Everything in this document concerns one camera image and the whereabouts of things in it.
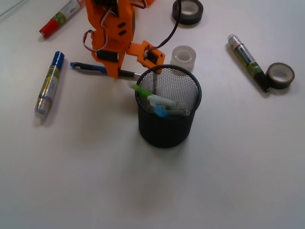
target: black mesh cup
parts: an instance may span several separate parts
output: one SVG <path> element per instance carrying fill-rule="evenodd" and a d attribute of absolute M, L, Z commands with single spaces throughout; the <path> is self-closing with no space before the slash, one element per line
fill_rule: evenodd
<path fill-rule="evenodd" d="M 144 72 L 137 84 L 155 95 L 180 102 L 191 111 L 189 116 L 160 118 L 149 110 L 147 99 L 135 93 L 142 137 L 160 148 L 179 145 L 188 137 L 201 102 L 201 87 L 195 76 L 175 65 L 159 65 Z"/>

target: red cap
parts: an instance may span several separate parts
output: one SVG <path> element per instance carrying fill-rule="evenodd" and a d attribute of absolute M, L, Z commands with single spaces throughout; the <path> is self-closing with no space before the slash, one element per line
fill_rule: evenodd
<path fill-rule="evenodd" d="M 56 20 L 51 19 L 39 32 L 45 37 L 50 37 L 57 29 L 59 24 Z"/>

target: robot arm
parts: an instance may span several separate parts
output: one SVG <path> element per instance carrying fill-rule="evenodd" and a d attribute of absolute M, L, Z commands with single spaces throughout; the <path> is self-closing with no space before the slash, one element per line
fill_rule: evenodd
<path fill-rule="evenodd" d="M 135 0 L 86 0 L 88 19 L 95 31 L 91 33 L 93 58 L 104 64 L 108 75 L 117 78 L 125 54 L 138 57 L 144 67 L 152 68 L 164 63 L 165 54 L 158 49 L 147 51 L 153 46 L 147 41 L 133 43 L 135 31 L 135 7 L 145 8 L 146 1 Z"/>

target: white surface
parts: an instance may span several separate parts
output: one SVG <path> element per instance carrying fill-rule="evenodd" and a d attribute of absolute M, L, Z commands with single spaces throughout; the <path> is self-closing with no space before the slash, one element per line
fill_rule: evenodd
<path fill-rule="evenodd" d="M 203 99 L 189 138 L 160 150 L 138 132 L 126 82 L 73 71 L 95 63 L 82 46 L 86 10 L 44 41 L 66 0 L 29 0 L 0 24 L 1 229 L 303 229 L 305 1 L 205 0 L 202 21 L 162 47 L 197 52 Z M 135 42 L 159 44 L 172 0 L 138 10 Z M 286 91 L 261 94 L 227 50 L 236 34 L 264 71 L 290 65 Z M 47 125 L 34 106 L 54 53 L 66 55 Z M 126 70 L 145 69 L 127 56 Z"/>

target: clear tape roll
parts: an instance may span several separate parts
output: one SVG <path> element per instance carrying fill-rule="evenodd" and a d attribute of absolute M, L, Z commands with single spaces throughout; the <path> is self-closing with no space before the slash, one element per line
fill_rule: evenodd
<path fill-rule="evenodd" d="M 195 65 L 196 52 L 189 46 L 181 45 L 173 50 L 171 64 L 192 70 Z"/>

